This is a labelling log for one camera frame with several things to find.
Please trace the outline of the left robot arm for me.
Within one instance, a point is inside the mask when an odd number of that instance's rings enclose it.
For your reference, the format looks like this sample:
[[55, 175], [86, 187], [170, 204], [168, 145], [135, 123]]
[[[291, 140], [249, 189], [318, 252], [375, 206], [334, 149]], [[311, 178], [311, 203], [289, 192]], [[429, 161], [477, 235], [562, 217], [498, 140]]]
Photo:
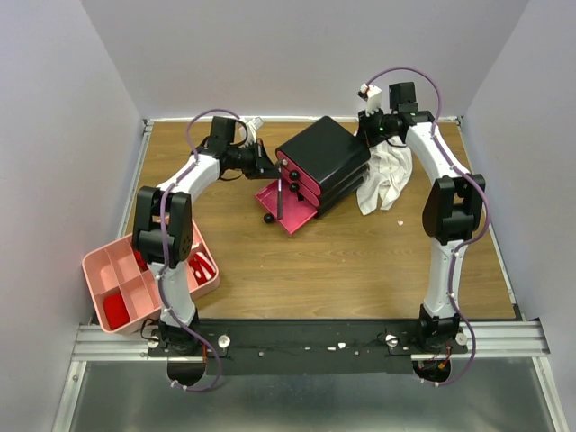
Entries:
[[193, 204], [228, 170], [247, 179], [274, 179], [279, 169], [257, 137], [263, 120], [245, 120], [229, 112], [214, 116], [207, 137], [191, 144], [182, 168], [163, 184], [143, 186], [136, 197], [132, 246], [140, 253], [157, 283], [160, 318], [152, 340], [165, 351], [192, 354], [206, 341], [194, 325], [197, 308], [189, 292], [188, 257], [193, 249]]

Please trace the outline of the pink top drawer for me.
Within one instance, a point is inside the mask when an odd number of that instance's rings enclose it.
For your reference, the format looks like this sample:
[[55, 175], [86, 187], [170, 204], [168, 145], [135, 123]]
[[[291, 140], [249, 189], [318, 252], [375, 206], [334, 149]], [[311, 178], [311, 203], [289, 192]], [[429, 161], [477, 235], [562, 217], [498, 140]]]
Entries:
[[317, 196], [321, 195], [320, 185], [307, 172], [287, 157], [282, 151], [277, 151], [276, 156], [281, 161], [287, 161], [287, 164], [284, 167], [287, 169], [288, 174], [292, 171], [297, 172], [299, 174], [298, 180], [301, 183], [303, 183], [313, 194]]

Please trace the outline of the black drawer cabinet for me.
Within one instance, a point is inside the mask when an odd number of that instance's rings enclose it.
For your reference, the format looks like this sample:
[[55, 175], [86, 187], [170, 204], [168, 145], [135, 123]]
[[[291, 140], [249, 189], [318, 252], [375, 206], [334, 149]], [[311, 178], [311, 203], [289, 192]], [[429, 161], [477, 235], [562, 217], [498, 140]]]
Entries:
[[[320, 186], [320, 207], [316, 219], [323, 217], [334, 206], [349, 196], [364, 182], [371, 153], [353, 133], [329, 116], [315, 121], [276, 151], [307, 172]], [[283, 168], [283, 179], [289, 184], [288, 171]]]

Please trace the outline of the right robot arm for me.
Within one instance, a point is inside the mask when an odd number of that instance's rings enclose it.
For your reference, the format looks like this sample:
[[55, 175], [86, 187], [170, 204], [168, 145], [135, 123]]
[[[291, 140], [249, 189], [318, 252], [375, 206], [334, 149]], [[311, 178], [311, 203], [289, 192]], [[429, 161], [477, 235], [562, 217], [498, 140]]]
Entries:
[[431, 183], [422, 224], [431, 241], [431, 268], [425, 300], [414, 330], [416, 346], [437, 351], [459, 332], [459, 287], [464, 255], [482, 218], [485, 179], [472, 175], [441, 136], [434, 116], [421, 111], [415, 85], [389, 87], [391, 112], [381, 107], [382, 90], [363, 84], [366, 107], [358, 114], [359, 139], [373, 148], [398, 138], [419, 159]]

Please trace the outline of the black handled hammer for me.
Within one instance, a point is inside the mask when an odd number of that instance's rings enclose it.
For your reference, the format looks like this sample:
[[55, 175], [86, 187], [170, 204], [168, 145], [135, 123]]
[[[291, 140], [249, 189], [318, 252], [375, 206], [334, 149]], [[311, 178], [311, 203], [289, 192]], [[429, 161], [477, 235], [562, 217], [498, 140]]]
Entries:
[[283, 218], [283, 168], [287, 165], [285, 158], [279, 159], [277, 162], [278, 167], [278, 181], [277, 181], [277, 214], [276, 218], [280, 221]]

